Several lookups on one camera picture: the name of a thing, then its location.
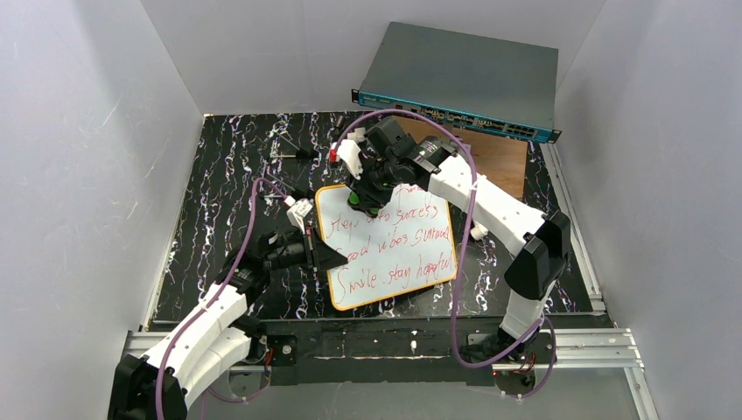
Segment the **white pipe elbow fitting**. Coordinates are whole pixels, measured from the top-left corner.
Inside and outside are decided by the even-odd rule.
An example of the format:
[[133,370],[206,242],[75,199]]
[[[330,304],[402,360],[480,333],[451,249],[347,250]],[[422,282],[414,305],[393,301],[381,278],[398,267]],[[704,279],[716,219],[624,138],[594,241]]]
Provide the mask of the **white pipe elbow fitting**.
[[470,236],[475,241],[483,240],[488,235],[488,233],[488,229],[480,224],[474,224],[470,229]]

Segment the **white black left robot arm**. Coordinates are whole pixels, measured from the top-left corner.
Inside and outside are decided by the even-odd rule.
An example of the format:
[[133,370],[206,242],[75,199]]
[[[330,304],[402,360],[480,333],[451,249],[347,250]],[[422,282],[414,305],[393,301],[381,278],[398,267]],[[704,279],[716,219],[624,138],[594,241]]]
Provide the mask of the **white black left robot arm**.
[[348,259],[315,228],[263,234],[254,248],[232,252],[206,296],[172,331],[140,356],[126,354],[115,369],[109,419],[185,419],[193,402],[234,364],[249,357],[265,334],[249,307],[278,270],[327,272]]

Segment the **orange framed whiteboard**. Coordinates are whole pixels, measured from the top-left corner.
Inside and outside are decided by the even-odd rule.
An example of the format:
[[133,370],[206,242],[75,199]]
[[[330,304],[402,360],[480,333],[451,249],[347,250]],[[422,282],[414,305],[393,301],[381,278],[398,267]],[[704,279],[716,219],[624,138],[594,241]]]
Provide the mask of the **orange framed whiteboard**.
[[329,270],[335,309],[348,311],[452,280],[458,262],[448,202],[417,186],[399,185],[377,217],[347,204],[345,185],[315,196],[323,241],[347,264]]

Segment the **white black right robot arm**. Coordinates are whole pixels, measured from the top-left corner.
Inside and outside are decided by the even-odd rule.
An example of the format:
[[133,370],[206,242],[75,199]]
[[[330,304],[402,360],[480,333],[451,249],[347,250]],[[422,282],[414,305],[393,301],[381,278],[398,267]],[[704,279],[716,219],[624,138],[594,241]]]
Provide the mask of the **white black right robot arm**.
[[417,186],[446,200],[466,215],[460,258],[468,242],[494,235],[513,261],[504,279],[510,289],[506,313],[495,334],[475,345],[458,341],[459,294],[451,287],[451,347],[454,358],[467,368],[483,368],[524,353],[546,324],[546,300],[569,260],[571,220],[528,206],[478,173],[471,152],[448,129],[424,118],[440,131],[417,141],[396,120],[396,110],[383,109],[381,120],[360,129],[366,115],[352,122],[332,146],[332,161],[347,173],[348,205],[375,217],[401,185]]

